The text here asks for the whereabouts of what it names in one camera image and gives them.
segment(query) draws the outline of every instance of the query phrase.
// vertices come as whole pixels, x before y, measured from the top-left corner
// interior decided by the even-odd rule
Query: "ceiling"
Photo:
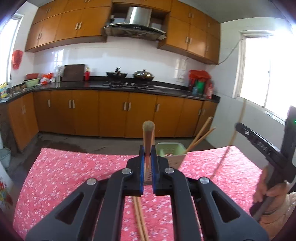
[[[40,7],[52,0],[28,0]],[[220,23],[241,18],[282,18],[269,0],[180,0],[207,13]]]

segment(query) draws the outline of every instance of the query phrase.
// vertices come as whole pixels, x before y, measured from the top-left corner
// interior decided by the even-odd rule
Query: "dark brown cutting board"
[[[62,81],[83,81],[85,64],[65,65]]]

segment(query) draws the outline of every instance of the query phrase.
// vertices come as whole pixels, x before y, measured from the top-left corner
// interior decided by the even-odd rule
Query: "wooden stick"
[[[133,197],[133,204],[135,207],[135,214],[136,214],[136,219],[137,219],[137,224],[138,224],[138,229],[139,229],[141,241],[146,241],[145,236],[144,236],[144,232],[143,232],[143,228],[142,228],[142,222],[141,222],[141,218],[140,218],[137,197]]]
[[[244,103],[243,103],[243,105],[242,105],[242,110],[241,110],[241,113],[240,113],[240,115],[239,115],[238,122],[242,122],[242,119],[243,119],[243,117],[244,117],[244,112],[245,112],[245,110],[246,110],[246,105],[247,105],[247,100],[244,99]],[[224,162],[224,159],[225,159],[226,155],[227,155],[228,152],[229,152],[230,146],[233,145],[233,142],[234,142],[236,136],[237,136],[237,131],[236,131],[236,129],[234,128],[234,132],[233,132],[233,134],[232,134],[232,137],[231,137],[231,139],[230,139],[230,142],[229,142],[229,144],[228,144],[228,147],[227,147],[227,149],[226,149],[224,155],[222,156],[220,162],[218,163],[216,169],[214,170],[213,174],[211,175],[211,177],[210,177],[211,180],[215,177],[215,175],[217,174],[217,171],[218,171],[219,167],[220,167],[220,166],[222,165],[222,163]]]
[[[144,152],[145,152],[145,172],[144,180],[146,181],[149,173],[151,172],[151,146],[155,144],[154,140],[154,129],[155,125],[153,121],[145,121],[143,123],[143,142],[144,142]]]
[[[188,151],[190,151],[193,147],[197,146],[198,144],[201,143],[203,139],[205,139],[213,130],[215,130],[216,127],[213,127],[210,129],[206,134],[204,134],[197,142],[195,142],[190,148],[187,148]]]
[[[143,210],[142,210],[141,197],[136,197],[136,199],[138,200],[138,208],[139,208],[139,214],[140,214],[140,219],[141,219],[141,223],[142,223],[144,237],[145,237],[146,241],[149,241],[149,235],[148,235],[148,231],[147,231],[147,227],[146,227],[145,219],[144,219],[144,215],[143,215]]]
[[[195,144],[195,142],[198,140],[198,138],[201,136],[201,134],[203,133],[203,131],[205,130],[205,128],[207,127],[207,125],[209,124],[209,122],[213,119],[212,116],[210,116],[206,122],[204,123],[204,125],[202,126],[202,128],[200,129],[200,131],[198,132],[198,134],[196,135],[196,137],[193,139],[193,141],[190,143],[189,147],[186,149],[186,151],[184,152],[187,153],[189,152],[188,150],[190,150],[192,148],[192,146]]]

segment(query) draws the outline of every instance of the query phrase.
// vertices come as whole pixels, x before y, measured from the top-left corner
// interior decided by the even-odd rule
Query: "hand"
[[[259,177],[259,181],[257,183],[256,191],[253,196],[253,202],[262,202],[263,196],[275,197],[275,200],[268,207],[266,212],[270,212],[278,209],[284,202],[286,198],[286,194],[289,191],[289,183],[280,183],[267,190],[266,178],[267,178],[267,167],[265,167]]]

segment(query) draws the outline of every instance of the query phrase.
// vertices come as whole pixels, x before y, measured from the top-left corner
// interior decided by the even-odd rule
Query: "window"
[[[0,32],[0,84],[9,81],[11,57],[21,17],[13,16]]]
[[[237,96],[282,120],[296,106],[296,41],[286,31],[244,31],[240,44]]]

